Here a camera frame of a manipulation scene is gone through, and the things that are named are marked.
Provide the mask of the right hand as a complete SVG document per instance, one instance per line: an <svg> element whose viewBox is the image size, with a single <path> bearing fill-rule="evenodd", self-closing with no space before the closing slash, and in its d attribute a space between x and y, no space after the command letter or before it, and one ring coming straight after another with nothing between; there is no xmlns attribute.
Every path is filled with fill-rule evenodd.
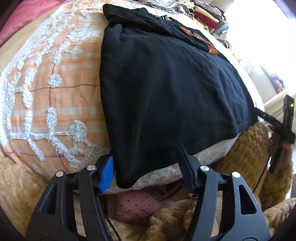
<svg viewBox="0 0 296 241"><path fill-rule="evenodd" d="M268 125L269 130L272 132L268 141L268 152L271 156L270 172L276 176L280 170L287 168L292 162L292 144L288 141L280 140L277 137L275 127Z"/></svg>

